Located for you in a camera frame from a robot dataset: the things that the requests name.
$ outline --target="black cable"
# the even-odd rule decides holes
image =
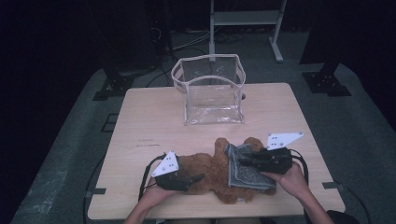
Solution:
[[[161,74],[159,74],[159,75],[157,75],[156,77],[154,77],[147,85],[146,85],[146,88],[147,87],[149,87],[149,85],[153,82],[153,81],[155,81],[155,79],[157,79],[158,77],[160,77],[160,76],[163,76],[163,75],[166,75],[168,72],[170,72],[172,69],[169,69],[168,71],[164,71],[163,70],[163,72],[161,73]]]
[[[226,6],[226,8],[224,9],[224,11],[234,11],[234,10],[235,10],[236,5],[238,4],[238,0],[236,0],[236,1],[233,3],[232,9],[229,10],[229,6],[230,6],[231,2],[232,2],[231,0],[228,1],[227,6]],[[221,29],[221,27],[222,27],[222,26],[219,26],[219,28],[215,29],[214,32],[217,33],[218,30]],[[184,48],[186,48],[186,47],[190,47],[190,46],[197,45],[198,43],[201,43],[201,42],[203,42],[203,41],[205,41],[205,40],[208,40],[209,37],[210,37],[210,34],[209,34],[209,32],[207,32],[205,35],[202,35],[201,37],[199,37],[199,38],[197,38],[197,39],[195,39],[195,40],[189,42],[188,44],[186,44],[186,45],[184,45],[184,46],[173,48],[173,51],[176,51],[176,50],[179,50],[179,49],[184,49]]]
[[[168,87],[170,87],[171,86],[171,80],[170,80],[167,72],[162,67],[160,69],[163,71],[163,73],[165,73],[166,82],[168,83]]]
[[[148,188],[151,188],[152,186],[154,186],[154,185],[156,185],[157,183],[154,183],[154,184],[150,184],[150,185],[148,185],[148,186],[145,186],[145,189],[148,189]]]
[[[306,181],[306,184],[309,186],[309,173],[308,173],[308,166],[306,165],[306,162],[303,158],[303,156],[300,154],[300,152],[294,150],[294,149],[289,149],[290,151],[293,151],[295,153],[297,153],[300,157],[297,156],[292,156],[294,159],[297,159],[301,162],[301,164],[303,165],[303,171],[304,171],[304,178]]]
[[[95,25],[95,28],[96,28],[96,30],[98,31],[99,35],[102,37],[102,39],[105,41],[106,45],[111,49],[111,51],[113,51],[113,52],[117,55],[117,57],[120,58],[120,59],[123,61],[123,59],[121,58],[121,56],[119,55],[119,53],[110,45],[110,43],[108,43],[107,38],[106,38],[105,35],[102,33],[102,30],[100,29],[99,25],[96,23],[96,19],[95,19],[95,17],[93,16],[92,9],[91,9],[90,4],[88,3],[88,0],[85,0],[85,1],[84,1],[84,5],[85,5],[85,7],[86,7],[87,10],[88,10],[88,12],[89,12],[89,14],[90,14],[90,17],[91,17],[91,19],[92,19],[92,23]]]
[[[355,197],[356,200],[358,200],[358,202],[361,204],[361,207],[363,207],[364,213],[366,214],[367,222],[368,222],[369,224],[371,224],[371,223],[372,223],[372,220],[371,220],[371,217],[370,217],[369,210],[367,209],[366,205],[365,205],[364,202],[361,200],[361,198],[360,198],[354,191],[352,191],[351,189],[347,188],[345,185],[343,185],[343,184],[342,184],[341,182],[339,182],[338,180],[336,180],[336,179],[333,178],[332,181],[334,181],[337,185],[343,186],[344,189],[346,189],[350,194],[352,194],[352,195]]]
[[[165,56],[165,57],[162,58],[163,63],[168,63],[170,61],[176,61],[176,62],[178,61],[178,57],[175,56],[175,55],[171,55],[171,53],[168,50],[166,50],[163,53],[163,56]]]
[[[141,76],[144,76],[144,75],[147,75],[147,74],[150,74],[150,73],[154,72],[154,71],[157,70],[159,67],[160,67],[160,66],[159,66],[158,64],[156,64],[156,65],[154,65],[154,66],[151,66],[151,67],[148,68],[148,69],[144,69],[144,70],[141,71],[141,72],[132,73],[132,74],[130,74],[130,75],[128,75],[128,76],[124,76],[124,75],[122,75],[122,74],[120,74],[120,75],[121,75],[122,77],[141,77]]]
[[[148,178],[149,169],[151,168],[152,163],[154,163],[154,162],[157,161],[157,160],[163,160],[165,157],[166,157],[166,154],[163,154],[163,155],[161,155],[161,156],[158,156],[158,157],[156,157],[154,160],[152,160],[152,161],[148,164],[148,166],[146,166],[146,170],[145,170],[145,173],[143,174],[143,178],[142,178],[142,183],[140,184],[140,191],[139,191],[139,198],[138,198],[138,201],[140,201],[140,199],[141,199],[142,196],[143,196],[143,192],[144,192],[144,190],[145,190],[145,185],[146,185],[146,180],[147,180],[147,178]]]
[[[99,165],[102,163],[102,161],[105,159],[106,153],[105,155],[99,160],[99,162],[96,164],[95,168],[93,169],[90,179],[88,180],[87,186],[85,187],[85,195],[84,198],[82,200],[82,220],[85,223],[87,223],[87,214],[85,213],[85,208],[86,208],[86,202],[87,202],[87,192],[88,192],[88,188],[90,187],[91,181],[93,179],[93,175],[95,174],[96,170],[98,169]]]
[[[184,34],[184,35],[202,36],[201,33],[204,33],[204,35],[207,35],[207,30],[200,30],[200,31],[182,31],[181,33]]]
[[[202,53],[202,55],[206,55],[206,52],[204,52],[203,50],[197,49],[197,48],[191,48],[191,47],[185,47],[185,48],[182,48],[182,49],[178,49],[177,51],[186,50],[186,49],[198,50],[198,51],[200,51]]]
[[[215,42],[217,44],[221,44],[221,45],[235,44],[235,43],[240,42],[245,39],[244,33],[239,33],[239,35],[241,35],[242,37],[238,37],[236,35],[231,35],[228,33],[220,33],[220,34],[216,35]]]

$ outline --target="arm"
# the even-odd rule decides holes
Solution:
[[[288,194],[294,196],[301,203],[312,223],[333,224],[332,219],[306,184],[301,167],[297,162],[293,162],[291,168],[284,175],[262,173],[273,178]]]
[[[143,197],[134,207],[129,216],[125,219],[124,224],[143,223],[146,215],[148,214],[149,210],[151,210],[151,208],[176,193],[177,191],[165,190],[158,187],[155,184],[155,179],[151,178],[148,181],[148,186],[145,193],[143,194]]]

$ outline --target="wire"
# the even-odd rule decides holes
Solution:
[[[158,32],[158,37],[157,37],[157,39],[156,39],[156,40],[152,40],[154,43],[157,43],[157,41],[159,41],[159,40],[161,39],[161,36],[162,36],[161,30],[158,29],[158,28],[150,28],[150,30],[155,30],[155,31]]]
[[[145,189],[148,189],[148,188],[151,188],[152,186],[154,186],[154,185],[156,185],[157,183],[154,183],[154,184],[150,184],[150,185],[148,185],[148,186],[145,186]]]
[[[302,157],[303,155],[301,155],[301,153],[300,152],[298,152],[297,150],[294,150],[294,149],[290,149],[290,151],[293,151],[293,152],[295,152],[295,153],[297,153],[300,157]]]
[[[200,51],[203,55],[206,55],[206,53],[205,53],[203,50],[201,50],[201,49],[196,49],[196,48],[184,48],[184,50],[186,50],[186,49],[198,50],[198,51]]]
[[[140,184],[140,190],[139,190],[139,198],[138,201],[140,201],[140,199],[143,196],[143,191],[145,189],[145,185],[146,185],[146,180],[148,179],[148,175],[149,175],[149,169],[151,168],[152,163],[154,163],[157,160],[163,160],[166,157],[166,154],[163,154],[161,156],[156,157],[154,160],[152,160],[148,166],[146,166],[145,169],[145,173],[143,174],[143,178],[142,178],[142,183]]]
[[[93,179],[93,175],[95,174],[96,170],[98,169],[99,165],[102,163],[102,161],[105,159],[106,153],[105,155],[99,160],[99,162],[96,164],[95,168],[93,169],[90,179],[88,180],[87,186],[85,187],[85,195],[84,198],[82,200],[82,220],[85,223],[87,223],[87,214],[85,213],[85,209],[86,209],[86,203],[87,203],[87,192],[88,192],[88,188],[90,187],[91,181]]]
[[[236,0],[233,3],[233,8],[231,9],[231,11],[235,10],[237,3],[238,3],[238,0]],[[228,4],[227,4],[226,8],[224,9],[224,11],[228,11],[228,7],[230,6],[230,4],[231,4],[231,0],[228,2]],[[215,33],[217,31],[219,31],[221,29],[221,27],[222,26],[219,26],[218,28],[216,28]],[[200,42],[202,42],[204,40],[207,40],[209,38],[209,36],[210,36],[210,32],[206,31],[206,34],[204,34],[204,35],[192,40],[191,42],[189,42],[187,44],[184,44],[184,45],[181,45],[181,46],[178,46],[178,47],[174,47],[173,50],[184,49],[186,47],[193,46],[193,45],[198,44],[198,43],[200,43]]]
[[[108,43],[107,38],[106,38],[105,35],[102,33],[102,30],[100,29],[99,25],[96,23],[96,19],[95,19],[95,17],[93,16],[92,9],[91,9],[90,4],[88,3],[88,0],[85,0],[85,1],[84,1],[84,5],[85,5],[85,7],[88,9],[88,12],[89,12],[89,14],[90,14],[90,17],[91,17],[91,19],[92,19],[92,21],[93,21],[93,24],[95,25],[95,28],[96,28],[96,30],[98,31],[99,35],[102,37],[102,39],[105,41],[106,45],[111,49],[111,51],[113,51],[113,52],[117,55],[117,57],[120,58],[120,59],[123,61],[123,59],[122,59],[122,57],[119,55],[119,53],[110,45],[110,43]]]
[[[355,197],[356,200],[358,200],[358,202],[361,204],[361,207],[363,207],[363,210],[364,210],[364,213],[366,214],[368,223],[371,224],[371,223],[372,223],[372,220],[371,220],[371,217],[370,217],[369,210],[367,209],[366,205],[365,205],[364,202],[361,200],[361,198],[360,198],[354,191],[352,191],[351,189],[347,188],[347,186],[343,185],[343,184],[342,184],[341,182],[339,182],[338,180],[336,180],[336,179],[334,179],[334,178],[333,178],[332,180],[333,180],[337,185],[343,186],[347,191],[349,191],[350,194],[352,194],[352,195]]]
[[[122,77],[140,77],[140,76],[143,76],[143,75],[147,75],[147,74],[150,74],[150,73],[152,73],[152,72],[154,72],[155,70],[157,70],[158,69],[158,67],[159,67],[159,65],[158,64],[155,64],[155,65],[153,65],[153,66],[151,66],[150,68],[148,68],[148,69],[142,69],[142,71],[140,71],[140,72],[135,72],[135,73],[132,73],[132,74],[130,74],[130,75],[123,75],[122,73],[123,73],[123,71],[120,69],[120,75],[122,76]]]
[[[168,77],[167,73],[170,72],[171,70],[172,70],[172,69],[169,69],[168,71],[164,71],[164,70],[163,70],[163,72],[162,72],[161,74],[159,74],[159,75],[157,75],[156,77],[154,77],[154,78],[146,85],[146,88],[148,88],[149,85],[150,85],[153,81],[155,81],[155,79],[157,79],[158,77],[161,77],[161,76],[163,76],[163,75],[165,75],[166,81],[168,82],[168,86],[170,86],[170,80],[169,80],[169,77]]]
[[[231,45],[234,43],[237,43],[239,41],[242,41],[245,39],[245,34],[240,34],[242,37],[238,37],[236,35],[230,35],[230,34],[219,34],[216,36],[216,43],[221,44],[221,45]]]
[[[219,30],[220,30],[221,28],[222,28],[222,26],[217,27],[216,30],[215,30],[215,34],[218,33]],[[200,37],[198,37],[198,38],[196,38],[196,39],[194,39],[194,40],[192,40],[192,41],[190,41],[190,42],[188,42],[188,43],[186,43],[186,44],[183,44],[183,45],[174,47],[174,48],[173,48],[173,51],[178,51],[178,50],[181,50],[181,49],[190,47],[190,46],[197,45],[197,44],[199,44],[199,43],[201,43],[201,42],[204,42],[204,41],[206,41],[206,40],[209,38],[209,35],[210,35],[210,33],[207,31],[206,34],[204,34],[204,35],[202,35],[202,36],[200,36]],[[215,37],[215,42],[216,42],[216,43],[220,43],[220,44],[234,44],[234,43],[236,43],[236,42],[238,42],[238,41],[241,41],[241,40],[243,40],[243,39],[245,38],[245,35],[244,35],[244,34],[240,34],[240,35],[242,36],[241,38],[238,38],[238,37],[235,36],[235,35],[228,35],[228,36],[232,36],[232,37],[234,38],[234,40],[228,41],[228,42],[227,42],[227,39],[228,39],[228,38],[223,37],[223,36],[222,36],[222,37],[223,37],[225,40],[224,40],[224,41],[219,41],[219,36],[217,35],[217,36]]]

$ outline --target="dark background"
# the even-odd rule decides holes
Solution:
[[[161,59],[164,40],[153,44],[150,31],[164,25],[158,2],[0,2],[1,223],[12,219],[91,75],[104,65],[133,70]],[[272,9],[278,1],[216,6]],[[301,63],[330,57],[351,68],[393,127],[394,8],[390,0],[289,0],[282,23],[284,31],[312,28]],[[207,29],[208,10],[208,0],[169,0],[170,29]]]

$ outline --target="gray carpet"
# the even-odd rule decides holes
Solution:
[[[278,45],[284,57],[283,63],[275,60],[268,43],[270,34],[229,36],[241,40],[233,44],[217,44],[216,52],[238,54],[247,74],[247,83],[289,83],[332,177],[358,196],[340,189],[346,212],[360,223],[368,223],[358,201],[360,199],[373,223],[394,223],[395,132],[362,88],[356,74],[342,64],[335,75],[352,96],[329,97],[324,93],[311,93],[302,72],[318,71],[321,64],[299,65],[309,33],[280,33]],[[175,47],[197,37],[186,34],[172,36]],[[176,56],[198,56],[203,54],[200,50],[208,53],[207,42],[178,51]],[[163,69],[167,71],[175,63],[170,57],[165,57]],[[146,87],[162,72],[158,69],[137,78],[133,88]],[[123,100],[122,97],[92,100],[105,79],[104,71],[97,71],[81,92],[12,223],[84,222],[85,189],[88,183],[89,190],[94,188],[100,161],[111,139],[111,133],[102,132],[102,128],[109,114],[120,112]],[[165,76],[150,83],[150,87],[167,85]],[[86,207],[90,202],[87,196]],[[282,224],[305,223],[303,217],[274,217],[274,220]],[[87,219],[86,222],[120,223],[120,220]]]

